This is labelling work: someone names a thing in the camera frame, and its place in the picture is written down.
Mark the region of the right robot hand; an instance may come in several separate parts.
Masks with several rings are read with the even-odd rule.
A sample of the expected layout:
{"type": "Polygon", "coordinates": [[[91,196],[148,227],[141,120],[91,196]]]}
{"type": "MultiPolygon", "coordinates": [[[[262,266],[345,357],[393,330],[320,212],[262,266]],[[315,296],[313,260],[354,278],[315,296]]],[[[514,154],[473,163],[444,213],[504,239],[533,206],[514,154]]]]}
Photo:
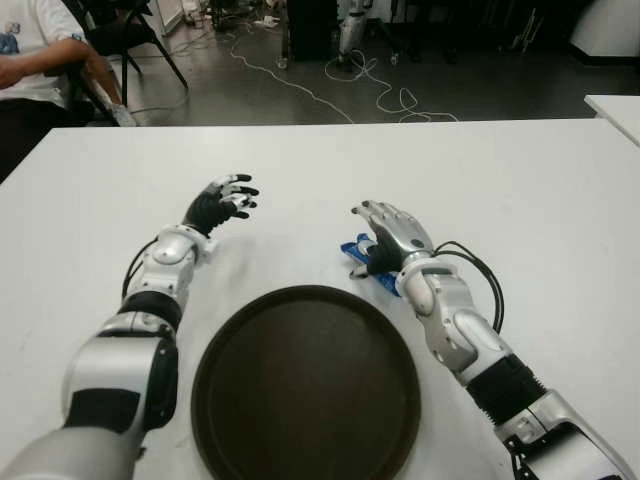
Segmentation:
{"type": "Polygon", "coordinates": [[[366,273],[357,277],[400,272],[408,260],[433,255],[433,243],[421,223],[390,203],[365,200],[351,213],[362,217],[376,237],[367,252],[366,273]]]}

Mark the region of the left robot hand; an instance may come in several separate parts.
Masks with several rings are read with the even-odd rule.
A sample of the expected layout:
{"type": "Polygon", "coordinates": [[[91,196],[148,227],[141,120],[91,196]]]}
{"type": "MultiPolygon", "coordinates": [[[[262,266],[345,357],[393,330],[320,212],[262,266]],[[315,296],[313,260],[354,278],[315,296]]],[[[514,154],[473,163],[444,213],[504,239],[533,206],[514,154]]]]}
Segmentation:
{"type": "Polygon", "coordinates": [[[246,220],[249,210],[257,207],[259,191],[248,183],[248,174],[229,174],[210,182],[191,202],[182,224],[204,236],[232,218],[246,220]]]}

